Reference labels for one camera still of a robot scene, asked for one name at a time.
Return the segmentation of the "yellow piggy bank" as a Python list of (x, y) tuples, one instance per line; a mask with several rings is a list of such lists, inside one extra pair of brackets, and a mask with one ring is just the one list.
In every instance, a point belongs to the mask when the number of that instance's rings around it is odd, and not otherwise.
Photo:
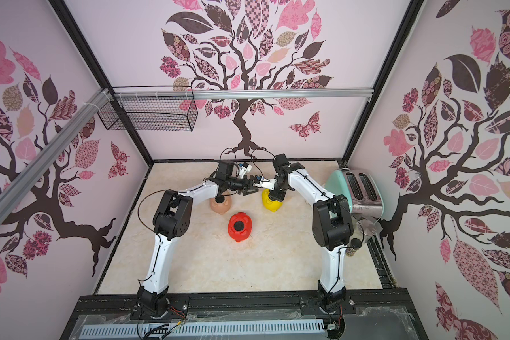
[(270, 198), (270, 191), (267, 188), (265, 188), (262, 192), (262, 203), (263, 206), (272, 213), (278, 211), (283, 205), (282, 202), (275, 201)]

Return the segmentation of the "red piggy bank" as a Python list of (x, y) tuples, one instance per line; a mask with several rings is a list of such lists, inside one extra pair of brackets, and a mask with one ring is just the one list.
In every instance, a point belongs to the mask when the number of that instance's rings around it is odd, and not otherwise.
[(243, 242), (252, 233), (252, 219), (244, 212), (234, 214), (228, 223), (228, 235), (235, 242)]

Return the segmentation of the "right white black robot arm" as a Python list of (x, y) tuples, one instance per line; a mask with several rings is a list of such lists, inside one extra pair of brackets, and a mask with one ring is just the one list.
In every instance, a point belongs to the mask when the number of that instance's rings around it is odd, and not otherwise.
[(348, 300), (344, 262), (354, 234), (354, 217), (348, 199), (327, 191), (302, 164), (289, 162), (284, 154), (276, 155), (272, 163), (276, 183), (269, 191), (269, 198), (283, 201), (288, 191), (295, 191), (312, 207), (312, 234), (322, 251), (322, 272), (318, 280), (320, 308), (325, 312), (336, 310)]

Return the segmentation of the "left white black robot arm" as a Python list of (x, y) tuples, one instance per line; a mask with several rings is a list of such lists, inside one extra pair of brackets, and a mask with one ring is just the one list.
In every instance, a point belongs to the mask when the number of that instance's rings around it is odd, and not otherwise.
[(249, 175), (251, 166), (218, 162), (217, 169), (200, 184), (174, 191), (161, 190), (161, 201), (152, 218), (154, 250), (147, 277), (139, 281), (137, 303), (147, 316), (159, 319), (167, 314), (169, 272), (179, 238), (188, 231), (193, 208), (207, 200), (225, 198), (225, 192), (249, 195), (259, 191), (262, 175)]

